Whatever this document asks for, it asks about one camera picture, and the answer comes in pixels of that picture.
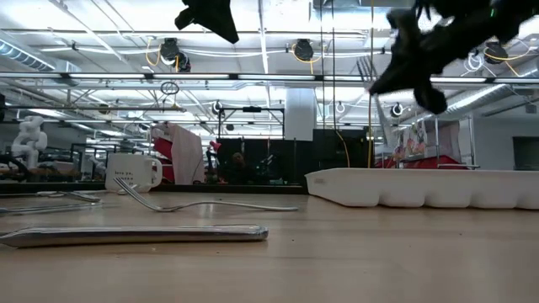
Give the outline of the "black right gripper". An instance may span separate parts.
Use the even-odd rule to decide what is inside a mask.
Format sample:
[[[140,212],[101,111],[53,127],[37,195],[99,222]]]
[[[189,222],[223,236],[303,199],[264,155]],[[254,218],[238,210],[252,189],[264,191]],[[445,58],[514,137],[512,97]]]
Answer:
[[[424,32],[420,14],[434,9],[447,25]],[[417,1],[408,9],[393,9],[387,21],[398,33],[388,68],[369,88],[370,94],[413,89],[417,104],[431,114],[447,110],[446,96],[432,87],[430,77],[457,58],[463,58],[485,40],[502,38],[504,1]]]

